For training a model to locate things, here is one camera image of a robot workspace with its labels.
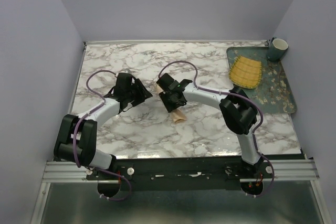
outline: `marble tabletop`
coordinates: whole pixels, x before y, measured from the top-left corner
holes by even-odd
[[[230,89],[226,50],[232,46],[264,46],[263,41],[176,42],[147,44],[88,45],[73,104],[72,114],[79,114],[100,102],[85,82],[97,70],[128,72],[139,78],[153,94],[144,103],[109,119],[97,133],[97,149],[117,158],[161,158],[240,155],[237,136],[231,132],[222,113],[212,107],[188,103],[181,108],[187,116],[174,124],[155,93],[159,71],[174,60],[187,60],[198,67],[201,85]],[[182,63],[166,72],[176,80],[193,79],[194,70]],[[90,86],[106,94],[115,77],[100,73]],[[256,131],[264,154],[300,153],[300,145],[288,114],[266,114]]]

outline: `wall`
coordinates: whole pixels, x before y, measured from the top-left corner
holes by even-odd
[[[336,222],[335,17],[336,0],[294,0],[275,36],[289,44],[283,67],[298,105],[293,122],[304,151],[316,161]]]
[[[265,39],[292,0],[62,0],[85,41]]]
[[[30,222],[83,43],[61,0],[0,0],[0,220]]]

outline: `green mug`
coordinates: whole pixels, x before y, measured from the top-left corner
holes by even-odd
[[[283,39],[273,37],[268,43],[269,48],[266,53],[266,59],[272,62],[277,62],[285,54],[288,49],[288,44]]]

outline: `green tray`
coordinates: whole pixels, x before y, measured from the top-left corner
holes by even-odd
[[[286,73],[281,62],[266,60],[267,47],[230,47],[227,58],[230,68],[239,55],[261,61],[261,81],[255,89],[244,89],[248,97],[255,101],[264,113],[294,113],[297,109]]]

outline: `brown object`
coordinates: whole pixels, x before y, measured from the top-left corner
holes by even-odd
[[[255,89],[261,80],[261,61],[239,56],[229,73],[233,84],[246,89]]]
[[[156,89],[157,94],[160,94],[161,92],[163,92],[163,90],[157,84],[155,86],[155,89]],[[174,123],[182,123],[187,120],[187,117],[179,109],[176,109],[170,112],[170,117]]]

